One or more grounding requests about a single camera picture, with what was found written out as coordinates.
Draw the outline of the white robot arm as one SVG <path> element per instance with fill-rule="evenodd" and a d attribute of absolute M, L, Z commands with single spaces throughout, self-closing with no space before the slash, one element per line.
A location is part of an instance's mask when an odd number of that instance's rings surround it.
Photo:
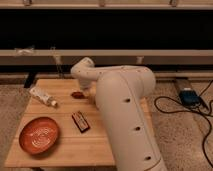
<path fill-rule="evenodd" d="M 168 171 L 141 99 L 156 85 L 144 66 L 97 67 L 85 57 L 71 68 L 81 89 L 96 83 L 95 103 L 107 132 L 117 171 Z"/>

